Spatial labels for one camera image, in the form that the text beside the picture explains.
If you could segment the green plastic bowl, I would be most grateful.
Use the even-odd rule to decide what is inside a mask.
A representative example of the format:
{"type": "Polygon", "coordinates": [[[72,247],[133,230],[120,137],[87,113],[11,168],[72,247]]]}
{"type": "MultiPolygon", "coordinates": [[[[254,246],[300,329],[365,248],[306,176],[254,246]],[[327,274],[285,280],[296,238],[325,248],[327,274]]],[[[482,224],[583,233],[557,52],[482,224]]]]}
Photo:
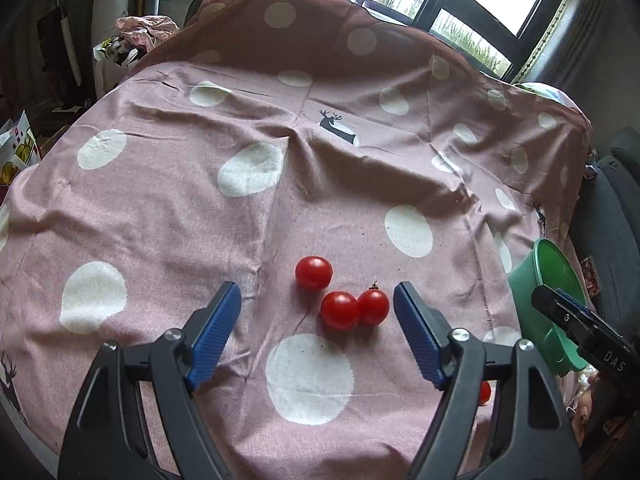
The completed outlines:
{"type": "Polygon", "coordinates": [[[583,370],[587,362],[578,354],[576,344],[548,318],[555,307],[553,299],[557,289],[586,305],[582,284],[564,252],[548,238],[536,240],[525,258],[509,273],[508,283],[521,334],[535,345],[551,373],[563,377],[583,370]]]}

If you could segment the red cherry tomato with stem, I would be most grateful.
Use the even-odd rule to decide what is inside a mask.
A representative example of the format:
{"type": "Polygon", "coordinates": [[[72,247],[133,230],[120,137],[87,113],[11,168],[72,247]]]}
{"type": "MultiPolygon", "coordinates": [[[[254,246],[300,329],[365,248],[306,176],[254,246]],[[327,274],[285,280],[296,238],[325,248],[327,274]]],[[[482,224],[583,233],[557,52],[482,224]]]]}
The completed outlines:
{"type": "Polygon", "coordinates": [[[478,397],[478,405],[484,406],[489,403],[491,399],[491,384],[490,382],[482,382],[480,385],[480,396],[478,397]]]}

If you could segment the white red shopping bag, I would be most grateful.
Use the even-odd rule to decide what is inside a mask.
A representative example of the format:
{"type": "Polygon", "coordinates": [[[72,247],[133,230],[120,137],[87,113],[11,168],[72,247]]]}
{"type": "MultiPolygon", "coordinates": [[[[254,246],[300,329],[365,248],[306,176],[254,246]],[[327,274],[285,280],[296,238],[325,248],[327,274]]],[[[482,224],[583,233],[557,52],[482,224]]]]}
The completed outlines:
{"type": "Polygon", "coordinates": [[[17,122],[8,120],[0,136],[0,198],[4,200],[15,177],[40,163],[41,154],[26,112],[17,122]]]}

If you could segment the pink polka dot cloth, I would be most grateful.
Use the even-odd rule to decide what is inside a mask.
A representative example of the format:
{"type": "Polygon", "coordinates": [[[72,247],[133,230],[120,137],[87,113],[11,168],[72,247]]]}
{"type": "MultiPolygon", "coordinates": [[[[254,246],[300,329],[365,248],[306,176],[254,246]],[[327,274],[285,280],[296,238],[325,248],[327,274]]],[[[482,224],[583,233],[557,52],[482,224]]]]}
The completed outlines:
{"type": "Polygon", "coordinates": [[[53,452],[102,342],[144,344],[224,281],[242,311],[198,408],[239,479],[398,479],[439,400],[397,321],[326,330],[301,258],[409,281],[518,339],[506,277],[570,249],[591,126],[345,0],[204,0],[1,207],[1,383],[53,452]]]}

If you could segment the pink crumpled clothing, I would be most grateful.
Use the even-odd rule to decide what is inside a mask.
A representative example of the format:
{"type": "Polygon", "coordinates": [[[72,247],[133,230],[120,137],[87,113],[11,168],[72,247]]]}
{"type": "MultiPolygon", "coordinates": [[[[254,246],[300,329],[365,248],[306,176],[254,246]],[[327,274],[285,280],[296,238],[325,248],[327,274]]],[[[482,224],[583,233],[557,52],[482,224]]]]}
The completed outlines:
{"type": "Polygon", "coordinates": [[[179,31],[178,25],[166,15],[124,16],[114,21],[114,26],[119,36],[146,53],[179,31]]]}

